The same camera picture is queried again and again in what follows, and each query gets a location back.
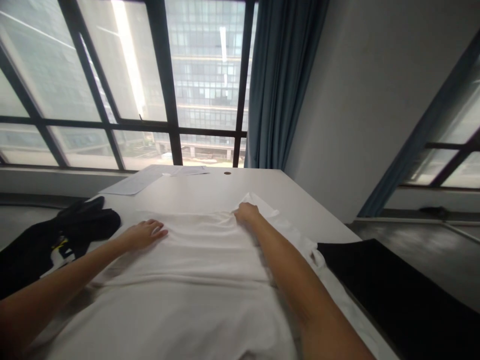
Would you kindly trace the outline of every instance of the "wall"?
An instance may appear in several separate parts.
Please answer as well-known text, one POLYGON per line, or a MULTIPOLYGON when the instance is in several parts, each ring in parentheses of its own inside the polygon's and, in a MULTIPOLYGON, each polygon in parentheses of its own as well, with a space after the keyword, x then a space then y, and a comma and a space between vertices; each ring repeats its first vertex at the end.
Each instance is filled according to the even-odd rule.
POLYGON ((474 0, 330 0, 285 172, 353 221, 479 24, 474 0))
POLYGON ((399 187, 385 209, 418 210, 439 206, 453 212, 480 213, 480 193, 399 187))
POLYGON ((0 193, 90 198, 126 176, 107 171, 0 168, 0 193))

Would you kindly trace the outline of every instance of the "floor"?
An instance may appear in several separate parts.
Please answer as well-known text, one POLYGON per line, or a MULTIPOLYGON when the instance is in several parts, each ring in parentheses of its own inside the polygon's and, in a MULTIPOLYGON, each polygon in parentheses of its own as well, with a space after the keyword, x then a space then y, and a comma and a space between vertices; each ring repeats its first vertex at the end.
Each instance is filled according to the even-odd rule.
MULTIPOLYGON (((362 240, 377 239, 449 294, 480 313, 480 243, 441 224, 355 221, 362 240)), ((480 227, 458 226, 478 236, 480 227)))
POLYGON ((0 232, 2 234, 0 250, 33 224, 50 220, 59 211, 44 207, 0 206, 0 232))

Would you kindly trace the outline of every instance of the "window frame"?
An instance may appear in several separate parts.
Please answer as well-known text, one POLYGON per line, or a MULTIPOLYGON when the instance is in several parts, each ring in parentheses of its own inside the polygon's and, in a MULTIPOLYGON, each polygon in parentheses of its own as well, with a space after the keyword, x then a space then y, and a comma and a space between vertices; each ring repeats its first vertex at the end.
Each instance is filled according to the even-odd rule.
MULTIPOLYGON (((455 98, 458 89, 468 79, 469 73, 480 57, 480 30, 475 34, 474 38, 468 45, 467 49, 456 63, 455 67, 448 75, 447 79, 441 86, 435 98, 426 110, 424 117, 438 117, 442 111, 448 106, 448 103, 455 98)), ((410 189, 429 189, 429 190, 451 190, 462 192, 480 192, 480 187, 457 187, 442 186, 447 179, 462 165, 462 163, 473 152, 480 152, 480 127, 473 133, 470 139, 463 144, 435 142, 429 141, 421 150, 457 150, 457 153, 436 175, 436 177, 428 185, 402 183, 399 187, 410 189)))
POLYGON ((242 138, 247 137, 247 132, 242 131, 242 122, 244 117, 244 105, 247 90, 247 75, 249 67, 250 56, 250 42, 252 37, 254 8, 256 0, 224 0, 224 1, 244 1, 245 2, 245 16, 243 20, 243 39, 241 47, 240 60, 240 83, 239 95, 236 113, 235 130, 221 130, 221 129, 205 129, 205 128, 191 128, 180 127, 177 115, 176 93, 172 69, 172 59, 170 54, 169 33, 167 27, 167 12, 164 0, 133 0, 142 2, 146 6, 150 32, 153 40, 153 48, 160 75, 161 89, 163 92, 163 99, 165 103, 165 112, 167 121, 150 121, 121 118, 115 103, 114 97, 110 90, 109 83, 102 69, 102 65, 98 58, 96 49, 94 47, 92 38, 90 37, 86 22, 83 18, 77 0, 58 0, 61 12, 68 27, 71 39, 73 41, 77 56, 80 60, 83 72, 85 74, 90 92, 92 94, 96 109, 100 116, 100 122, 81 121, 81 120, 67 120, 67 119, 50 119, 41 116, 38 111, 33 97, 24 86, 14 64, 9 59, 5 50, 0 46, 0 69, 3 71, 5 77, 12 86, 14 92, 18 96, 21 104, 25 108, 29 117, 17 116, 3 116, 0 115, 0 124, 26 124, 34 125, 38 129, 40 135, 45 141, 48 149, 58 163, 58 166, 47 165, 25 165, 9 163, 6 157, 0 151, 0 166, 1 167, 17 167, 17 168, 36 168, 36 169, 62 169, 62 170, 81 170, 81 171, 107 171, 107 172, 125 172, 136 173, 136 170, 125 169, 125 164, 120 153, 119 145, 114 136, 113 130, 124 131, 138 131, 138 132, 153 132, 153 133, 167 133, 170 139, 170 147, 172 153, 172 160, 174 165, 183 165, 182 146, 180 142, 180 134, 182 135, 206 135, 218 137, 234 138, 233 147, 233 167, 239 166, 240 146, 242 138), (97 86, 93 70, 91 68, 87 52, 82 42, 90 55, 93 66, 97 72, 99 82, 103 87, 105 96, 110 104, 113 116, 116 123, 111 123, 108 119, 107 111, 105 110, 100 90, 97 86), (52 135, 49 127, 70 127, 70 128, 90 128, 103 129, 106 132, 110 148, 113 152, 118 169, 103 169, 90 167, 74 167, 70 166, 69 162, 63 153, 61 147, 57 143, 55 137, 52 135))

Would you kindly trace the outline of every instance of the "hand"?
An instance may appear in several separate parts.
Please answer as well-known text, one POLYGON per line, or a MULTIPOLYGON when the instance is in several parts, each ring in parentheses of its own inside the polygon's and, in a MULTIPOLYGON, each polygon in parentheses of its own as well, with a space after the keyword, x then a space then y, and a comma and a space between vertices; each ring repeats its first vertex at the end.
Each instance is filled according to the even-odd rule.
POLYGON ((261 216, 259 207, 252 205, 249 202, 242 202, 238 206, 238 210, 233 213, 236 217, 236 221, 239 223, 249 223, 255 217, 261 216))
POLYGON ((126 251, 141 250, 168 234, 168 230, 162 230, 163 226, 161 222, 153 219, 141 221, 130 226, 115 241, 124 245, 126 251))

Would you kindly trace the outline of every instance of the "table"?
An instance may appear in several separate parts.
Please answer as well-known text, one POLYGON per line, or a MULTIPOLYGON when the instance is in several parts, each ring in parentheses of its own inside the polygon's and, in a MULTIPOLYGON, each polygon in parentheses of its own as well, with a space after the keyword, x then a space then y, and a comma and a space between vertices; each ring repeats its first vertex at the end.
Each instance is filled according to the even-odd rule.
MULTIPOLYGON (((314 242, 361 241, 281 170, 220 167, 209 167, 208 170, 209 174, 163 176, 133 196, 102 194, 105 196, 104 208, 114 209, 121 218, 136 210, 205 214, 230 211, 250 192, 279 210, 314 242)), ((378 344, 378 358, 398 359, 364 313, 356 305, 354 307, 378 344)))

